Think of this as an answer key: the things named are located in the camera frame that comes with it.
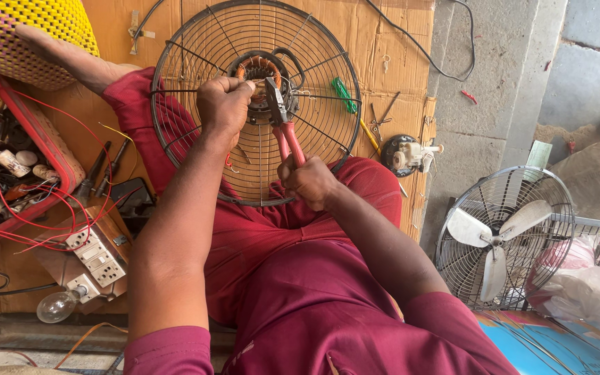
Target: maroon shirt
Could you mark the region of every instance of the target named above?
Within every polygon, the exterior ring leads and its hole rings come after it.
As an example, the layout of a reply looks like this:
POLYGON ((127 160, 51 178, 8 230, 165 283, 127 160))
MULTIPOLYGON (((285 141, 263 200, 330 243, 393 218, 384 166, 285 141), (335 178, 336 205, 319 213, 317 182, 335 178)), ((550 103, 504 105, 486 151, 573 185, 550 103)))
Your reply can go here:
MULTIPOLYGON (((353 246, 298 243, 251 277, 222 374, 517 374, 452 295, 402 312, 405 323, 353 246)), ((209 345, 204 328, 153 332, 127 346, 124 372, 212 374, 209 345)))

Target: pedestal fan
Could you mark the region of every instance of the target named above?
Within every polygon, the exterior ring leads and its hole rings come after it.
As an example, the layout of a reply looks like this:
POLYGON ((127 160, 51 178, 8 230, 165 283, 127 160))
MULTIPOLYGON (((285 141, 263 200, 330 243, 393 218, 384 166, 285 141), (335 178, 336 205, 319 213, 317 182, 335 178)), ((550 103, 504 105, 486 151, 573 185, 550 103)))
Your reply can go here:
POLYGON ((571 196, 557 176, 537 167, 507 168, 455 201, 435 264, 451 293, 470 308, 518 308, 563 262, 574 221, 571 196), (558 243, 553 256, 542 257, 558 243))
POLYGON ((266 77, 282 93, 304 152, 321 157, 333 173, 346 161, 360 118, 358 82, 347 53, 311 14, 278 1, 227 1, 196 14, 166 41, 153 80, 152 119, 176 166, 200 133, 196 89, 220 75, 253 80, 257 89, 224 165, 219 198, 248 206, 293 200, 275 183, 281 159, 265 100, 266 77), (355 114, 331 88, 336 77, 353 98, 355 114))

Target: pliers handle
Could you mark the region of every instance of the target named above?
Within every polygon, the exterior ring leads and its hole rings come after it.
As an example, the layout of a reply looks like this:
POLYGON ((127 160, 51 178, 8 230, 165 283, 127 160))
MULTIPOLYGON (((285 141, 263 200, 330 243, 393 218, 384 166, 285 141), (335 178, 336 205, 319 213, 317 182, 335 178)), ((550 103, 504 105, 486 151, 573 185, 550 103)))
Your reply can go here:
POLYGON ((273 126, 272 134, 277 138, 279 144, 279 154, 281 161, 289 157, 289 147, 293 153, 293 160, 296 167, 301 167, 305 163, 305 155, 302 153, 300 142, 295 136, 295 124, 293 122, 283 122, 279 126, 273 126))

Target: copper coil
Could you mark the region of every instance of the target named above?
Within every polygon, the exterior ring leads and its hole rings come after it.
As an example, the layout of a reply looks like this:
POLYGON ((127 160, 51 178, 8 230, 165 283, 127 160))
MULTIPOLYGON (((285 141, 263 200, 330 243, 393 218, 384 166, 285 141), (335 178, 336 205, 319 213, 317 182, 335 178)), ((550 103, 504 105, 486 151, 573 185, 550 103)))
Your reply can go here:
POLYGON ((258 79, 254 81, 256 88, 254 93, 251 94, 252 103, 262 103, 265 101, 265 77, 272 77, 275 80, 277 88, 281 90, 281 74, 275 64, 264 57, 252 56, 245 61, 242 61, 235 71, 235 76, 240 80, 251 80, 252 78, 258 79), (258 74, 261 77, 246 77, 247 73, 252 71, 263 70, 263 74, 258 74))

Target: white fan blade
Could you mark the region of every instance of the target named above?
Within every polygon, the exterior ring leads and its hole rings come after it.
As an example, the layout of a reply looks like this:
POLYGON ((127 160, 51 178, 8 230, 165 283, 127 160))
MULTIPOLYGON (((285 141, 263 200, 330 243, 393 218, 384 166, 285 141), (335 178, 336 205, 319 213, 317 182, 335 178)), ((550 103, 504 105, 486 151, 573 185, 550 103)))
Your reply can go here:
POLYGON ((447 228, 458 242, 477 248, 484 248, 490 244, 481 239, 481 234, 492 237, 492 230, 488 226, 459 208, 455 209, 453 216, 448 221, 447 228))
POLYGON ((525 204, 518 212, 514 213, 499 230, 503 234, 501 239, 508 241, 532 226, 542 222, 552 215, 550 203, 544 200, 533 201, 525 204))
POLYGON ((495 246, 485 257, 485 273, 481 288, 481 301, 490 302, 506 284, 506 254, 501 246, 495 246))

